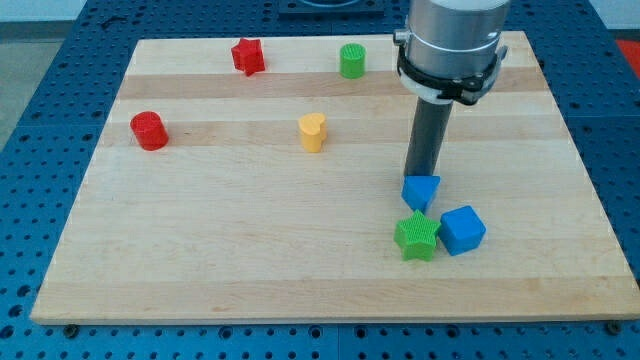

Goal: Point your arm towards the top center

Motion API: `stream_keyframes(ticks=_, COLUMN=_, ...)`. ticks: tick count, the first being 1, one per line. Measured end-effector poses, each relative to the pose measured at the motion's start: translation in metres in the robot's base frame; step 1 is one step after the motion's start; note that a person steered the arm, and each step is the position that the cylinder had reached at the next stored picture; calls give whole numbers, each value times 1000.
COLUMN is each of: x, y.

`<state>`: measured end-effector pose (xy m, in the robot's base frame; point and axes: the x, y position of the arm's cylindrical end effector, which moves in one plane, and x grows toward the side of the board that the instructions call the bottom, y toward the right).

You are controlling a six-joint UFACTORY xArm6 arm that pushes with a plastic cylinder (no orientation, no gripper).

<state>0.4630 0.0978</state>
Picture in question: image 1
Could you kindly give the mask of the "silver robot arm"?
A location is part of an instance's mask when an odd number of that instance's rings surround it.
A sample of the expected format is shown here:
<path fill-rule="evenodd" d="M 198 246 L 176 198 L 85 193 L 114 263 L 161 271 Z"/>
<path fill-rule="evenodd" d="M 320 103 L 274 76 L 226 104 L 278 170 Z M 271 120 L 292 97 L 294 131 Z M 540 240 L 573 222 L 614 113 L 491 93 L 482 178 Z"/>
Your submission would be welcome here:
<path fill-rule="evenodd" d="M 510 0 L 411 0 L 393 34 L 401 83 L 420 99 L 473 105 L 496 82 Z"/>

